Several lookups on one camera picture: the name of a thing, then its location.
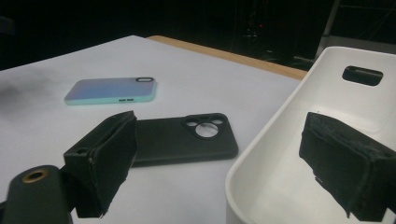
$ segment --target white plastic container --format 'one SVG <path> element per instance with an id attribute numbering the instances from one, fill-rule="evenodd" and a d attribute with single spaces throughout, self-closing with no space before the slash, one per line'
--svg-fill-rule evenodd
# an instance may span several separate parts
<path id="1" fill-rule="evenodd" d="M 376 86 L 347 81 L 343 73 L 349 66 L 376 70 L 383 77 Z M 227 224 L 360 223 L 352 214 L 347 218 L 299 157 L 306 114 L 339 119 L 395 150 L 395 98 L 396 55 L 325 49 L 227 174 Z M 388 209 L 382 223 L 394 221 Z"/>

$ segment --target light blue phone case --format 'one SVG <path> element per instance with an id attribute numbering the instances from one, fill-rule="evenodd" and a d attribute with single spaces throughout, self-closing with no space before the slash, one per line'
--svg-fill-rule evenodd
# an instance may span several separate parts
<path id="1" fill-rule="evenodd" d="M 154 98 L 153 77 L 82 79 L 64 97 L 67 105 L 100 105 L 145 102 Z"/>

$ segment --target phone case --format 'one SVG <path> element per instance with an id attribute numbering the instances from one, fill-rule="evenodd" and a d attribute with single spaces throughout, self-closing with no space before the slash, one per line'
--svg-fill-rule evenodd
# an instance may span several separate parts
<path id="1" fill-rule="evenodd" d="M 145 102 L 154 98 L 152 77 L 82 79 L 64 97 L 67 105 L 100 105 Z"/>
<path id="2" fill-rule="evenodd" d="M 133 167 L 234 158 L 238 146 L 223 114 L 136 122 L 137 153 Z"/>

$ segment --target black phone case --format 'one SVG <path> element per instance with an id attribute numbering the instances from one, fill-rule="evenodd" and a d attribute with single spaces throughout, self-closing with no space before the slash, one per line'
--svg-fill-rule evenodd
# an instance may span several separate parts
<path id="1" fill-rule="evenodd" d="M 205 126 L 217 133 L 199 134 L 197 129 Z M 138 151 L 133 167 L 224 160 L 238 154 L 230 122 L 220 113 L 138 120 L 136 139 Z"/>

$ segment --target dark background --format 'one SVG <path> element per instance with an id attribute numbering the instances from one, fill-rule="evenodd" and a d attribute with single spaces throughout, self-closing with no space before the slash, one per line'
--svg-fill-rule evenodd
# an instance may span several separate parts
<path id="1" fill-rule="evenodd" d="M 314 59 L 333 0 L 0 0 L 0 70 L 128 35 L 165 35 L 274 63 Z M 343 0 L 332 35 L 395 43 L 395 0 Z M 299 68 L 309 69 L 309 65 Z"/>

